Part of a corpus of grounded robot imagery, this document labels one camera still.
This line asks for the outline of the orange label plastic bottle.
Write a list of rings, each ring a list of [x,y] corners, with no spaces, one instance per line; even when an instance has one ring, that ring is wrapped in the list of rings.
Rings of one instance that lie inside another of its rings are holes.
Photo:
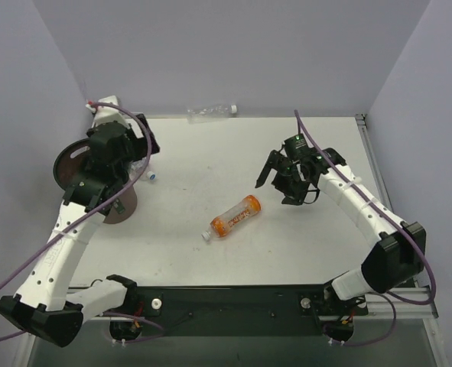
[[[259,214],[262,205],[256,196],[248,195],[240,203],[214,218],[209,227],[202,232],[201,237],[205,242],[213,239],[222,239],[239,224]]]

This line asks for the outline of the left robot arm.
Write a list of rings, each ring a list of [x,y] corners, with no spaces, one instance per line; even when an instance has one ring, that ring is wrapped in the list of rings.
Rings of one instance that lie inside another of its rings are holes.
[[[75,294],[67,290],[91,238],[105,222],[122,222],[135,211],[131,165],[148,162],[160,147],[142,114],[94,125],[87,137],[57,157],[53,174],[64,195],[48,249],[26,281],[0,299],[0,314],[23,332],[59,347],[68,346],[81,326],[108,310],[129,314],[138,304],[137,284],[112,274]]]

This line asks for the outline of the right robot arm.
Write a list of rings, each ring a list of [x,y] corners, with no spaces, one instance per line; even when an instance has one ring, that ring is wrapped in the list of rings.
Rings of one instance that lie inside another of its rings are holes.
[[[384,206],[336,150],[318,151],[302,134],[294,135],[269,153],[255,185],[263,186],[272,171],[272,186],[283,193],[283,204],[300,206],[310,192],[324,193],[367,241],[370,251],[363,263],[330,282],[339,300],[384,294],[424,270],[425,229]]]

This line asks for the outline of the white label clear bottle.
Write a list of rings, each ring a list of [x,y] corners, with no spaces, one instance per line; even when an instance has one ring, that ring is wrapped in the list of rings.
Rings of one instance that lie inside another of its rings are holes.
[[[149,166],[144,165],[144,161],[139,161],[133,162],[129,168],[129,179],[134,180],[136,177],[139,180],[153,181],[156,178],[156,174]]]

